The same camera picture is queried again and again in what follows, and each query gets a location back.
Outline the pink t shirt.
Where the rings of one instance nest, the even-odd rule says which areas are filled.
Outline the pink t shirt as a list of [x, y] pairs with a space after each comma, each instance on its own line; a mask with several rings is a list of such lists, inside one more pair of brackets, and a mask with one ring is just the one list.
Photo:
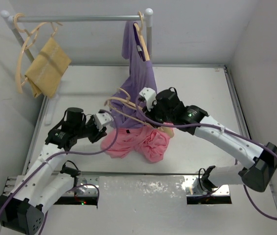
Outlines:
[[170, 140], [174, 137], [171, 127], [157, 129], [142, 126], [141, 128], [118, 128], [111, 131], [101, 142], [101, 149], [106, 150], [111, 158], [125, 158], [135, 151], [145, 157], [150, 163], [164, 159]]

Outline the purple t shirt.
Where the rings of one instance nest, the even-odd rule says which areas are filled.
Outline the purple t shirt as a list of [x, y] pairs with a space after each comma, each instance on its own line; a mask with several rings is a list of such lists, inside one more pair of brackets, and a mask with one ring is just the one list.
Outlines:
[[[113, 95], [125, 99], [129, 94], [132, 103], [144, 87], [157, 90], [152, 62], [144, 59], [134, 23], [136, 22], [127, 21], [125, 24], [121, 52], [122, 57], [129, 61], [129, 77], [121, 85], [122, 90]], [[119, 100], [111, 100], [110, 103], [115, 108], [111, 109], [111, 113], [116, 118], [119, 128], [134, 129], [143, 126], [142, 123], [129, 118], [129, 116], [138, 118], [136, 110], [123, 105]]]

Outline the beige hanger with purple shirt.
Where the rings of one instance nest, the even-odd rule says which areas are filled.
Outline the beige hanger with purple shirt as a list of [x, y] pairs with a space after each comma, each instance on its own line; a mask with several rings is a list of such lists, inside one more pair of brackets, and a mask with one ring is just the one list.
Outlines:
[[142, 52], [144, 54], [144, 59], [145, 61], [150, 61], [150, 56], [149, 56], [149, 52], [144, 40], [144, 36], [143, 36], [143, 15], [142, 13], [139, 11], [138, 12], [138, 16], [139, 16], [139, 20], [140, 20], [140, 25], [138, 25], [137, 23], [134, 23], [134, 27], [136, 29], [137, 35], [138, 35], [138, 39], [141, 45], [141, 49]]

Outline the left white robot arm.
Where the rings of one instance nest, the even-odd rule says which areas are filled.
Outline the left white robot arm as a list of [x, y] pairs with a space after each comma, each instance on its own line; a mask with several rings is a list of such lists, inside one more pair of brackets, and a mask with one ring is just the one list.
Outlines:
[[49, 208], [67, 191], [76, 187], [80, 172], [65, 168], [50, 180], [55, 168], [63, 162], [79, 139], [91, 143], [106, 136], [113, 121], [107, 111], [87, 117], [83, 109], [71, 107], [50, 129], [37, 160], [9, 195], [0, 196], [0, 225], [24, 235], [35, 235], [44, 225]]

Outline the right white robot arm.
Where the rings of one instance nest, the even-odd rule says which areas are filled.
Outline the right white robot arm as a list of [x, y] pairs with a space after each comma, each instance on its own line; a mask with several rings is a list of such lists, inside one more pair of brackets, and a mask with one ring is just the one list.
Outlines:
[[207, 111], [196, 105], [185, 106], [175, 88], [157, 93], [143, 88], [140, 100], [146, 102], [143, 113], [153, 126], [172, 123], [177, 129], [202, 138], [222, 149], [238, 162], [234, 168], [210, 166], [198, 181], [198, 188], [211, 191], [221, 185], [245, 185], [257, 192], [264, 192], [277, 169], [277, 146], [271, 142], [257, 145], [232, 132]]

